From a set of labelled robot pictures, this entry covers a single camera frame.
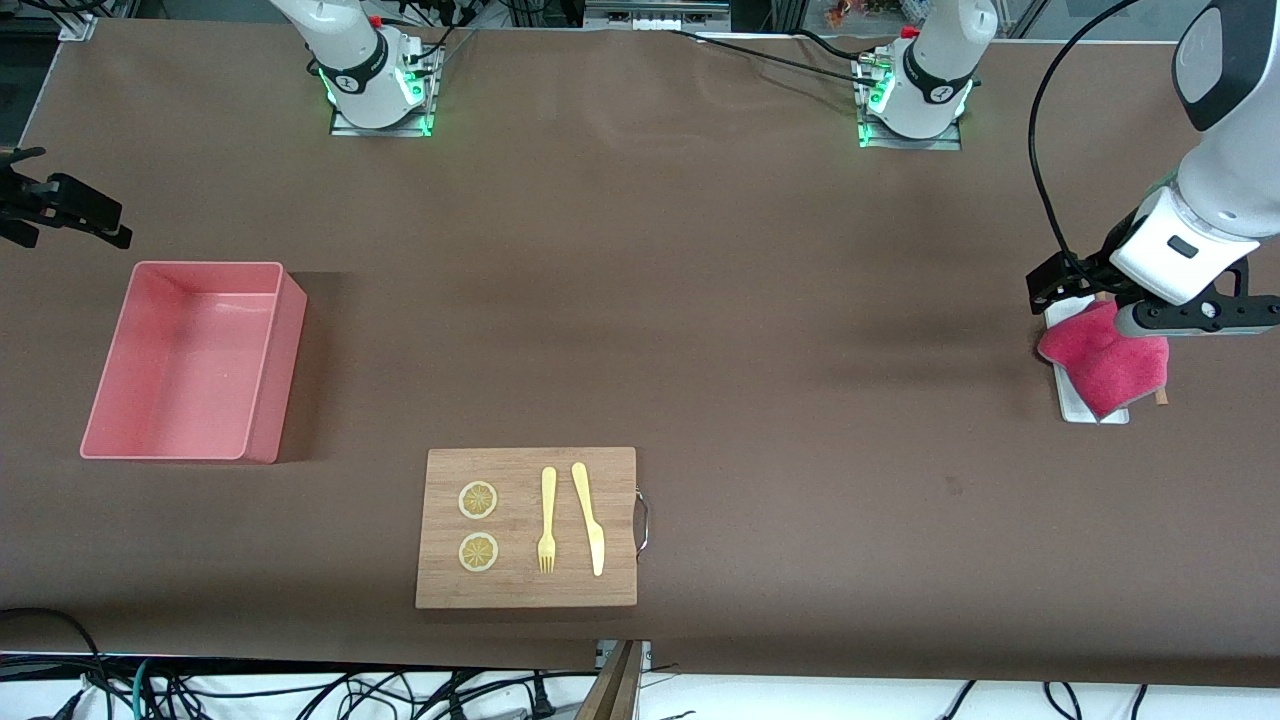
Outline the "wooden cutting board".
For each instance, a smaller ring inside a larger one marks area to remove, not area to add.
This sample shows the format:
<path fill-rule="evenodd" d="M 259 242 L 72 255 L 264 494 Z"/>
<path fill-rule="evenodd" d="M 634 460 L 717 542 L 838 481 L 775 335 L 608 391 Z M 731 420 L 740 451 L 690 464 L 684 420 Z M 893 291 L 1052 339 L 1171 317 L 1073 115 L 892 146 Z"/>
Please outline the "wooden cutting board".
<path fill-rule="evenodd" d="M 588 533 L 571 466 L 588 466 L 595 519 L 605 533 L 605 565 L 593 575 Z M 556 468 L 556 569 L 541 574 L 541 469 Z M 460 491 L 472 480 L 499 495 L 493 514 L 465 518 Z M 431 610 L 612 609 L 637 602 L 635 520 L 637 452 L 630 447 L 434 448 L 428 455 L 415 603 Z M 461 568 L 457 550 L 475 532 L 494 536 L 500 556 L 488 571 Z"/>

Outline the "wooden plank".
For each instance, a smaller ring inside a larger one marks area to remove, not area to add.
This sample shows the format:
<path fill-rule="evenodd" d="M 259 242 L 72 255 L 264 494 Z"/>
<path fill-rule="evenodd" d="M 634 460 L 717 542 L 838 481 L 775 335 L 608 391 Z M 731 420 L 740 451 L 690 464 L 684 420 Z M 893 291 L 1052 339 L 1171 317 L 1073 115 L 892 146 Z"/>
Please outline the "wooden plank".
<path fill-rule="evenodd" d="M 646 641 L 616 641 L 573 720 L 636 720 L 637 693 L 649 662 Z"/>

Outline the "pink and grey cloth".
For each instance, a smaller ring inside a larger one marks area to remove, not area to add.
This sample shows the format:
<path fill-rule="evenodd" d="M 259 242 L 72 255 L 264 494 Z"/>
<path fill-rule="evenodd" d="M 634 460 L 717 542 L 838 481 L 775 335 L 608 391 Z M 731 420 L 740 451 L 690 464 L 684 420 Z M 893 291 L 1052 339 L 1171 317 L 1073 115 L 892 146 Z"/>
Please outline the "pink and grey cloth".
<path fill-rule="evenodd" d="M 1053 329 L 1044 329 L 1036 346 L 1041 359 L 1068 373 L 1096 416 L 1128 409 L 1169 382 L 1169 341 L 1120 334 L 1114 325 L 1116 313 L 1111 299 L 1094 301 Z"/>

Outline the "grey metal device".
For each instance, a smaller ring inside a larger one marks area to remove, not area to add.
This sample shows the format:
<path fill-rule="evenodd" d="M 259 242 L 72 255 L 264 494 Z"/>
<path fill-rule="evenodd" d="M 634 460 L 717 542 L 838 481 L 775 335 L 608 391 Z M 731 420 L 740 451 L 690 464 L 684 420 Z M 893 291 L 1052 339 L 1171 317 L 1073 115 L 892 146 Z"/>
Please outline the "grey metal device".
<path fill-rule="evenodd" d="M 584 0 L 585 29 L 731 32 L 730 0 Z"/>

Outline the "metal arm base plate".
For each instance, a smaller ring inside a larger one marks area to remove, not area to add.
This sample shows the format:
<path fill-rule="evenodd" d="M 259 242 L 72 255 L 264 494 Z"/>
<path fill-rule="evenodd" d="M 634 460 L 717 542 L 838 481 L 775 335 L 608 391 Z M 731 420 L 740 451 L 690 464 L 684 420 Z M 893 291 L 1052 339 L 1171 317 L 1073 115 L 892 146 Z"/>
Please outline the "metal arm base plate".
<path fill-rule="evenodd" d="M 948 108 L 950 118 L 941 133 L 916 138 L 900 135 L 886 124 L 881 115 L 881 110 L 890 102 L 893 91 L 901 86 L 892 72 L 892 58 L 883 53 L 861 53 L 851 61 L 851 69 L 855 78 L 872 82 L 870 86 L 859 85 L 855 88 L 858 143 L 861 147 L 948 152 L 957 152 L 963 149 L 959 118 L 965 111 L 966 96 L 973 88 L 970 79 L 960 88 L 955 88 L 952 85 L 941 85 L 924 95 L 928 113 L 937 117 L 942 108 Z"/>
<path fill-rule="evenodd" d="M 425 53 L 422 41 L 381 28 L 381 69 L 366 79 L 321 67 L 320 77 L 333 108 L 330 133 L 351 137 L 419 138 L 433 133 L 442 64 Z"/>

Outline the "yellow plastic fork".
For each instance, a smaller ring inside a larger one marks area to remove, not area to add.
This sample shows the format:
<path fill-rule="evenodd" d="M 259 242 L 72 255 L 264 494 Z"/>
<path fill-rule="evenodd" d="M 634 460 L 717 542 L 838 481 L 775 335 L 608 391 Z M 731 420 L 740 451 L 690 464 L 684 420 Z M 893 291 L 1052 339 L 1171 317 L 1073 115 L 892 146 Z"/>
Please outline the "yellow plastic fork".
<path fill-rule="evenodd" d="M 541 534 L 538 539 L 538 565 L 541 574 L 550 574 L 556 569 L 556 495 L 558 486 L 558 473 L 556 468 L 541 469 Z"/>

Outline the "yellow plastic knife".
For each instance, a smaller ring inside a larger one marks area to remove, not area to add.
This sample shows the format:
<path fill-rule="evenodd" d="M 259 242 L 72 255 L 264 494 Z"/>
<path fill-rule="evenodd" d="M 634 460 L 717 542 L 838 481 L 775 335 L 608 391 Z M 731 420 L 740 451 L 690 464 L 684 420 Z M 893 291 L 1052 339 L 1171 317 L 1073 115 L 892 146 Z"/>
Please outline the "yellow plastic knife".
<path fill-rule="evenodd" d="M 605 565 L 605 533 L 602 524 L 594 515 L 588 466 L 584 462 L 573 462 L 571 466 L 571 474 L 586 527 L 593 569 L 591 573 L 594 577 L 602 577 Z"/>

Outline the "pink plastic bin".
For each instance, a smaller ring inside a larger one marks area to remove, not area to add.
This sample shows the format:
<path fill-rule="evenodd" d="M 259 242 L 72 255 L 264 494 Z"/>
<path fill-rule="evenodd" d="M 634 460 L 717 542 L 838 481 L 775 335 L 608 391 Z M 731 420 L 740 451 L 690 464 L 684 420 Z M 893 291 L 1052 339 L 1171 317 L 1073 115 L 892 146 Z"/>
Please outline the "pink plastic bin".
<path fill-rule="evenodd" d="M 81 457 L 275 462 L 307 304 L 280 263 L 138 263 Z"/>

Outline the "white rack tray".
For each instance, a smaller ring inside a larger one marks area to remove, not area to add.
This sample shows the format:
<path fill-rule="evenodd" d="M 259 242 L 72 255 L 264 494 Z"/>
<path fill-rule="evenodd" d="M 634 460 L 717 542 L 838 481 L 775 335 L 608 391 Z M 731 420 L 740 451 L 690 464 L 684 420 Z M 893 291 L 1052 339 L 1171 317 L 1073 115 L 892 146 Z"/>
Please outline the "white rack tray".
<path fill-rule="evenodd" d="M 1044 313 L 1044 328 L 1047 331 L 1053 329 L 1056 325 L 1087 310 L 1093 302 L 1093 297 L 1079 297 L 1066 299 L 1062 302 L 1055 304 Z M 1056 364 L 1051 366 L 1053 369 L 1060 413 L 1065 421 L 1092 425 L 1125 425 L 1130 421 L 1130 413 L 1126 407 L 1121 407 L 1107 416 L 1096 416 L 1076 392 L 1068 373 Z"/>

